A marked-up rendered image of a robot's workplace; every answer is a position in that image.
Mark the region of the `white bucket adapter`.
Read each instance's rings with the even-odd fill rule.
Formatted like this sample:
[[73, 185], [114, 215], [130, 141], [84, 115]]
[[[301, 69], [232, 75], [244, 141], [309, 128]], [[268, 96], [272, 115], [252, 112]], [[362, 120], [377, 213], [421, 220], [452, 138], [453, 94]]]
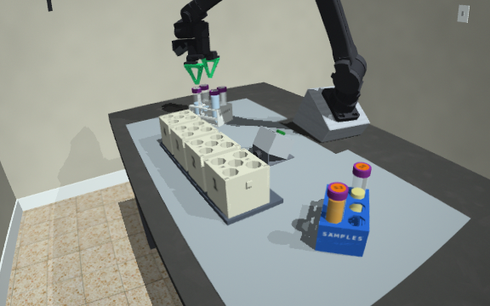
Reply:
[[164, 116], [159, 116], [162, 143], [166, 146], [166, 148], [170, 151], [172, 155], [174, 154], [174, 150], [170, 135], [170, 128], [199, 120], [201, 120], [201, 117], [197, 116], [190, 110], [183, 110]]
[[208, 197], [227, 218], [270, 202], [270, 166], [246, 149], [203, 160]]
[[[194, 126], [194, 125], [198, 125], [198, 126]], [[203, 119], [199, 121], [189, 122], [179, 126], [171, 127], [170, 133], [171, 133], [175, 159], [186, 171], [188, 171], [184, 141], [201, 138], [202, 136], [206, 136], [218, 132], [219, 132], [218, 129], [216, 129], [209, 123], [205, 122]]]
[[207, 192], [203, 160], [240, 149], [238, 143], [222, 132], [185, 141], [188, 172], [202, 190]]

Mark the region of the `blue sample rack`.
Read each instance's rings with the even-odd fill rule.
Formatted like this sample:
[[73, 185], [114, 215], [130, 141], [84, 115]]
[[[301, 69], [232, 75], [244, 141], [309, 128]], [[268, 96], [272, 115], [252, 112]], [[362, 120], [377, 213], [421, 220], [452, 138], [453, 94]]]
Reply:
[[[366, 189], [365, 198], [359, 200], [350, 196], [351, 187], [349, 187], [342, 222], [332, 224], [325, 219], [328, 204], [327, 189], [328, 184], [318, 226], [315, 251], [362, 257], [369, 234], [369, 190]], [[352, 204], [361, 204], [362, 211], [353, 212], [349, 209], [349, 205]]]

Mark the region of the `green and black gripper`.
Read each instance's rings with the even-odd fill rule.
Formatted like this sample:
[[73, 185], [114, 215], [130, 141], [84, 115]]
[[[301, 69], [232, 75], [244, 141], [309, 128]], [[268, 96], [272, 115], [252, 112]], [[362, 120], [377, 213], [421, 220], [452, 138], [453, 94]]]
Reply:
[[[210, 51], [209, 37], [202, 38], [201, 41], [199, 41], [199, 38], [197, 39], [192, 38], [192, 40], [197, 40], [197, 54], [186, 55], [187, 57], [186, 57], [186, 62], [184, 62], [184, 67], [190, 74], [193, 82], [195, 84], [199, 84], [202, 76], [203, 67], [208, 75], [208, 78], [213, 77], [215, 68], [219, 63], [219, 55], [217, 54], [217, 51]], [[202, 60], [202, 64], [198, 64], [198, 60]], [[211, 73], [209, 73], [207, 62], [214, 63]], [[191, 68], [198, 69], [197, 79], [195, 78]]]

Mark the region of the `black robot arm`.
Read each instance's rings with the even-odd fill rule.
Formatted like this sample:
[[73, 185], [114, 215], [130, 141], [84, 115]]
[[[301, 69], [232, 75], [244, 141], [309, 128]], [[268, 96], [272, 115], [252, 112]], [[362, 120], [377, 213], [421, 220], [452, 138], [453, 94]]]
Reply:
[[[172, 41], [177, 56], [184, 54], [187, 49], [188, 54], [197, 54], [197, 40], [192, 38], [201, 41], [209, 37], [208, 22], [203, 19], [208, 16], [207, 11], [221, 1], [192, 0], [180, 10], [182, 19], [174, 23], [174, 35], [178, 39]], [[324, 88], [322, 96], [336, 122], [357, 120], [360, 114], [356, 104], [367, 70], [366, 60], [358, 54], [353, 43], [341, 1], [316, 0], [316, 5], [328, 34], [336, 71], [331, 75], [334, 88]]]

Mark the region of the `white tube rack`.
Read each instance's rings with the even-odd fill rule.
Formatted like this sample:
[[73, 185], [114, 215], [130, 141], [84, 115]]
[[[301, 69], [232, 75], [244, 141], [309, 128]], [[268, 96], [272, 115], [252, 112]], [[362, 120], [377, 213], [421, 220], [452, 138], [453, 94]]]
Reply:
[[[203, 107], [203, 106], [210, 106], [210, 107]], [[201, 120], [203, 118], [203, 120], [207, 121], [207, 123], [209, 123], [210, 125], [212, 125], [213, 127], [220, 127], [222, 125], [224, 125], [225, 123], [233, 120], [233, 115], [232, 115], [232, 103], [227, 103], [227, 105], [221, 105], [219, 109], [212, 109], [211, 107], [211, 100], [209, 100], [209, 102], [207, 103], [202, 103], [202, 105], [199, 105], [199, 106], [194, 106], [194, 104], [192, 105], [189, 105], [189, 110], [192, 111], [193, 113], [195, 113], [194, 111], [194, 108], [198, 108], [198, 109], [204, 109], [202, 111], [202, 114], [196, 114], [197, 116], [201, 117]], [[205, 111], [207, 110], [207, 111]], [[212, 117], [212, 111], [216, 111], [217, 112], [217, 118], [216, 117]], [[208, 114], [208, 115], [207, 115]], [[205, 116], [207, 115], [207, 116]], [[215, 122], [217, 121], [217, 123]]]

